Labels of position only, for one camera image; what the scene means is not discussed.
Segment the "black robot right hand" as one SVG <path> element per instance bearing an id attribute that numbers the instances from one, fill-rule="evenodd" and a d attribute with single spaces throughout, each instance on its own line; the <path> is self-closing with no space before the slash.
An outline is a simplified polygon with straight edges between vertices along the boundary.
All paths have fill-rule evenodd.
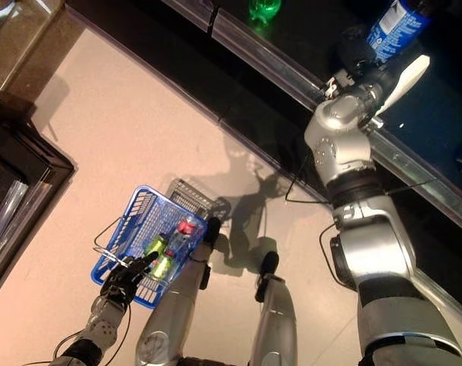
<path id="1" fill-rule="evenodd" d="M 365 33 L 364 26 L 353 26 L 339 34 L 329 52 L 329 70 L 340 89 L 370 82 L 390 93 L 399 81 L 399 72 L 377 58 Z"/>

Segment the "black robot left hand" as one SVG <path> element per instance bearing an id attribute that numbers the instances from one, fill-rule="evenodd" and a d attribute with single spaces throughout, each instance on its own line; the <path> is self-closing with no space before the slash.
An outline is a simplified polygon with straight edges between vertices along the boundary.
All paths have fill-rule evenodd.
<path id="1" fill-rule="evenodd" d="M 158 256 L 158 252 L 151 252 L 139 258 L 126 257 L 123 264 L 111 270 L 102 285 L 100 295 L 126 310 L 136 295 L 139 283 L 151 272 L 151 265 Z"/>

